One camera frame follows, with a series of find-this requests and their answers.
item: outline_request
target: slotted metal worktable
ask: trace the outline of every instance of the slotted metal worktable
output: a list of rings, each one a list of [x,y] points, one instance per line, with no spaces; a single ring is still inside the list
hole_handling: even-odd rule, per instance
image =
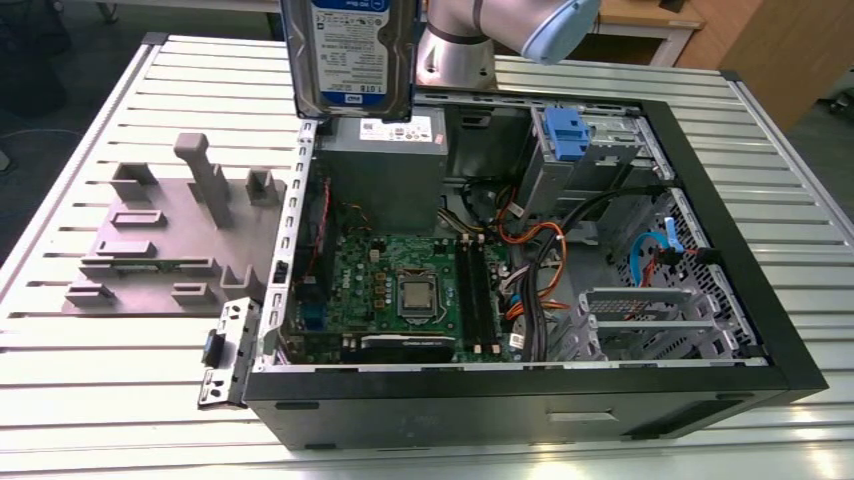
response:
[[[830,383],[796,406],[756,410],[676,441],[289,452],[251,411],[197,411],[213,318],[63,316],[118,162],[190,178],[173,143],[179,132],[202,131],[227,177],[245,178],[250,166],[286,181],[298,174],[286,56],[282,43],[214,38],[174,36],[141,47],[0,270],[2,472],[250,480],[343,478],[339,469],[366,479],[854,476],[852,225],[750,94],[716,72],[498,62],[505,89],[670,103]],[[297,473],[283,476],[286,469]]]

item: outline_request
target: wooden cabinet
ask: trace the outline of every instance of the wooden cabinet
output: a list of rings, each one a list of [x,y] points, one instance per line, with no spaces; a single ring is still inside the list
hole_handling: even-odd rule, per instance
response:
[[[854,1],[692,0],[706,19],[678,67],[738,72],[786,130],[854,63]]]

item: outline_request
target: wd hard drive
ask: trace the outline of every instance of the wd hard drive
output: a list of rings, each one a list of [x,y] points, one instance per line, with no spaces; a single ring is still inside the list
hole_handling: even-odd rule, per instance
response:
[[[282,0],[302,117],[407,121],[420,0]]]

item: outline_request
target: floor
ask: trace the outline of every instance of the floor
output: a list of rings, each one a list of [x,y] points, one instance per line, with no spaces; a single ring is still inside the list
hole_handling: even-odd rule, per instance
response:
[[[0,173],[0,262],[15,246],[146,32],[270,39],[267,18],[261,13],[123,5],[119,16],[117,24],[106,25],[94,4],[66,4],[63,22],[74,47],[53,62],[69,91],[69,103],[62,110],[35,120],[0,110],[0,149],[14,161],[13,169]],[[57,131],[10,136],[31,129]],[[817,105],[793,129],[790,139],[853,216],[854,121],[832,116],[826,106]]]

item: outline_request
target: sticker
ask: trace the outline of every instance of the sticker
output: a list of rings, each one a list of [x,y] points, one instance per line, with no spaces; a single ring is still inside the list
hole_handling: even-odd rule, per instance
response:
[[[525,348],[525,337],[518,333],[510,334],[510,341],[508,342],[510,348],[517,348],[522,350]]]
[[[525,215],[525,209],[520,205],[517,205],[517,202],[510,202],[510,204],[508,205],[508,210],[520,218],[522,218],[522,215]]]
[[[433,142],[430,117],[413,117],[410,123],[383,123],[377,118],[363,118],[359,140],[381,142]]]
[[[385,97],[389,49],[378,34],[389,10],[389,0],[313,0],[318,84],[338,104],[371,105]]]
[[[672,27],[689,27],[689,28],[698,28],[700,27],[700,23],[697,22],[681,22],[678,20],[672,20],[669,22]]]

